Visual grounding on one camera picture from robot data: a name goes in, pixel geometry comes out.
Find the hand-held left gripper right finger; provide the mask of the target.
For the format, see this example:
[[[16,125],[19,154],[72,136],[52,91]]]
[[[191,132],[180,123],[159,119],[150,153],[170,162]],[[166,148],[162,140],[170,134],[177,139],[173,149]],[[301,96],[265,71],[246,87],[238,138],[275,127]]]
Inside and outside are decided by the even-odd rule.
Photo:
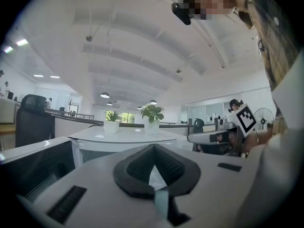
[[[182,228],[233,228],[238,211],[258,169],[258,149],[247,158],[220,156],[168,147],[197,163],[201,176],[188,195],[175,198],[180,212],[190,216]]]

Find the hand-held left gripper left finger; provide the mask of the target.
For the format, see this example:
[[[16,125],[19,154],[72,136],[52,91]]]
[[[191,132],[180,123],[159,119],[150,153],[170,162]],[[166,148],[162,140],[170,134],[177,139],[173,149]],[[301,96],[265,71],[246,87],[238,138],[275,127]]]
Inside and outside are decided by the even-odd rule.
[[[155,228],[157,211],[153,202],[129,197],[113,178],[115,165],[142,149],[136,147],[88,161],[47,188],[34,203],[21,196],[18,200],[47,228]],[[74,186],[86,191],[61,224],[47,212]]]

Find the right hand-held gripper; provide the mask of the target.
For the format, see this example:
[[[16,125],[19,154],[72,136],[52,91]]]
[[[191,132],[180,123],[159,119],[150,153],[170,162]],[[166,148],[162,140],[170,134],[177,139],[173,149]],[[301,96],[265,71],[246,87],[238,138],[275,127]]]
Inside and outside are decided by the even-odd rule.
[[[190,143],[229,144],[233,152],[241,153],[246,137],[254,130],[257,121],[247,104],[233,112],[229,118],[220,119],[218,129],[187,136]]]

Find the person's right hand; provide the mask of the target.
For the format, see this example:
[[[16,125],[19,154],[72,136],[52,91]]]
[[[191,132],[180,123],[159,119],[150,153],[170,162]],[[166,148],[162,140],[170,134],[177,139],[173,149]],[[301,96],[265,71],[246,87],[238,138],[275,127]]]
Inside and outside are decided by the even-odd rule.
[[[259,134],[258,131],[253,131],[251,132],[246,138],[245,138],[245,142],[242,148],[242,152],[243,153],[247,153],[250,152],[250,150],[257,146],[259,141]]]

